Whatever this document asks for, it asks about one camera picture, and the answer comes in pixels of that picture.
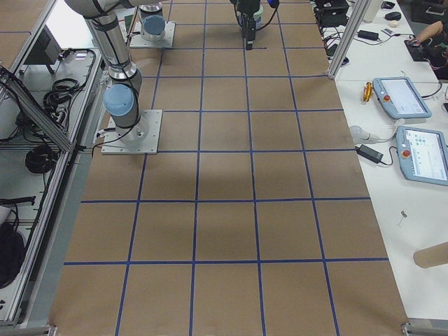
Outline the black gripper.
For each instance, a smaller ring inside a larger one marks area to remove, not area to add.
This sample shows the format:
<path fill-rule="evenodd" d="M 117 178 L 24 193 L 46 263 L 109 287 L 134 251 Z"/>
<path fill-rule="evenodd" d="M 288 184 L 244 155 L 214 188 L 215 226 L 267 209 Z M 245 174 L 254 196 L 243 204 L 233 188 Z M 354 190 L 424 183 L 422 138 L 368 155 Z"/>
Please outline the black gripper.
<path fill-rule="evenodd" d="M 237 20 L 241 19 L 245 49 L 252 50 L 256 39 L 255 13 L 260 9 L 260 0 L 233 0 L 232 5 Z"/>

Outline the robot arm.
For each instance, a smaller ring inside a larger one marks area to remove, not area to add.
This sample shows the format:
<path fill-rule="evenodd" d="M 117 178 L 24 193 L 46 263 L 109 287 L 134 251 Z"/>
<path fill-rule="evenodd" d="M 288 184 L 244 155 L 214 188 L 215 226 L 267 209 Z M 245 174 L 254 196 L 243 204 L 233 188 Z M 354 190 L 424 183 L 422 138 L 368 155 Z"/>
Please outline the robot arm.
<path fill-rule="evenodd" d="M 125 43 L 117 8 L 138 8 L 153 1 L 67 1 L 66 4 L 82 15 L 97 43 L 111 79 L 103 103 L 115 123 L 115 131 L 127 146 L 142 146 L 146 140 L 158 145 L 160 110 L 141 111 L 139 91 L 141 72 L 131 60 Z"/>
<path fill-rule="evenodd" d="M 263 7 L 260 1 L 230 1 L 234 8 L 237 24 L 246 50 L 253 48 L 258 31 L 258 22 Z M 172 48 L 176 24 L 167 22 L 162 13 L 162 4 L 141 5 L 138 7 L 140 31 L 134 48 Z"/>

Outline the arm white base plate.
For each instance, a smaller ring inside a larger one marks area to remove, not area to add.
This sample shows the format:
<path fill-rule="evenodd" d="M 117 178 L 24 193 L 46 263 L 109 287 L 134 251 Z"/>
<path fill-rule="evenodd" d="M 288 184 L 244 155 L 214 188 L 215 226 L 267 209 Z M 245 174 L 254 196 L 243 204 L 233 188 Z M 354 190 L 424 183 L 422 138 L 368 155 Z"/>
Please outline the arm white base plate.
<path fill-rule="evenodd" d="M 160 34 L 151 34 L 146 31 L 141 23 L 136 23 L 135 30 L 130 39 L 130 48 L 173 48 L 175 22 L 164 22 Z"/>
<path fill-rule="evenodd" d="M 120 136 L 126 131 L 117 128 L 110 117 L 108 127 L 115 130 L 106 133 L 104 138 L 106 144 L 101 147 L 101 153 L 105 155 L 156 154 L 162 125 L 162 110 L 142 110 L 140 116 L 139 123 L 122 138 Z"/>

